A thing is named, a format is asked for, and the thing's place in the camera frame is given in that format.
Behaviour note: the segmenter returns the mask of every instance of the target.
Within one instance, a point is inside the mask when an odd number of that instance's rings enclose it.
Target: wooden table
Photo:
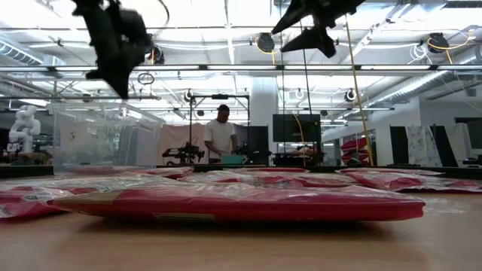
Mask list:
[[[3,221],[0,270],[482,270],[482,196],[423,197],[438,211],[399,222],[193,226],[76,214]]]

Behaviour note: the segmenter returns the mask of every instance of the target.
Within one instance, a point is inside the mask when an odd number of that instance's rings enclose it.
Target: clear plastic bin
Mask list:
[[[113,174],[157,166],[164,120],[119,103],[50,104],[56,175]]]

